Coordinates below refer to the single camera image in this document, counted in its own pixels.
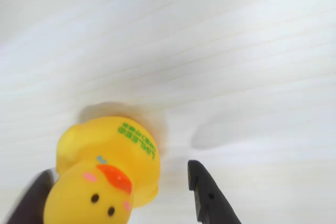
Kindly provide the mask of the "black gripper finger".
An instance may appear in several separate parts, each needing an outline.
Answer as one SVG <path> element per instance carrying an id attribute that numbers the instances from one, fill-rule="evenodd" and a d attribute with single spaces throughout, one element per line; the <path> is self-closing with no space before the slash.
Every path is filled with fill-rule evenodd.
<path id="1" fill-rule="evenodd" d="M 241 224 L 211 174 L 197 160 L 187 162 L 188 188 L 194 192 L 197 221 L 202 224 Z"/>
<path id="2" fill-rule="evenodd" d="M 56 177 L 53 168 L 37 174 L 15 200 L 2 223 L 43 223 L 46 200 Z"/>

